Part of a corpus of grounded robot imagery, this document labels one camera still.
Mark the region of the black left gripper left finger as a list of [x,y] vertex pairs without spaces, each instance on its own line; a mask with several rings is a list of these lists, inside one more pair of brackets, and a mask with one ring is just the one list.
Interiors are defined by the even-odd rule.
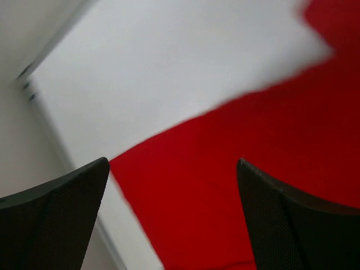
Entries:
[[105,192],[101,157],[1,198],[1,269],[81,269]]

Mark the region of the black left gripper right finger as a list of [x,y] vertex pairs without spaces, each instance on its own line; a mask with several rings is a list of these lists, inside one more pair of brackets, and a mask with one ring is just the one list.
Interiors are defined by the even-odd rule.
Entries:
[[315,197],[241,159],[237,183],[257,269],[359,269],[359,209]]

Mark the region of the red t shirt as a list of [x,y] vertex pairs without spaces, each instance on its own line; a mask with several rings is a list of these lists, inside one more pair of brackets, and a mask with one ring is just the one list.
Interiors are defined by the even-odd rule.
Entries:
[[311,1],[326,61],[161,132],[110,162],[165,269],[254,269],[236,165],[359,207],[359,2]]

